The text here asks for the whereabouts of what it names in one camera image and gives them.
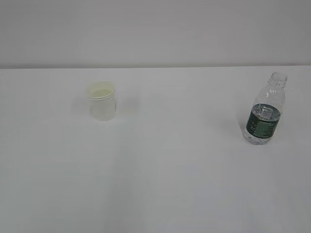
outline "label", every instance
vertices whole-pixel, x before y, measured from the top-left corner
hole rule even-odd
[[[247,131],[258,138],[270,138],[273,136],[273,133],[278,124],[278,120],[276,121],[265,121],[259,119],[257,116],[251,112],[249,116],[246,129]]]

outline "white wall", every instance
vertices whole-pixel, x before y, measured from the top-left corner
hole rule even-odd
[[[310,0],[1,0],[1,67],[311,64]]]

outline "bottle neck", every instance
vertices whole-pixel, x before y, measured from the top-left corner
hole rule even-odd
[[[276,88],[284,88],[286,86],[287,76],[283,73],[273,73],[268,84]]]

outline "white paper cup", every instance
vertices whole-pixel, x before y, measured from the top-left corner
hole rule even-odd
[[[116,115],[115,86],[111,81],[92,83],[86,89],[86,95],[91,100],[91,114],[100,121],[108,121]]]

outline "water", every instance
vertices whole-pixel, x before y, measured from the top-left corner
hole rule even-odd
[[[254,145],[268,143],[273,136],[280,117],[280,111],[269,104],[259,103],[254,105],[243,136]]]

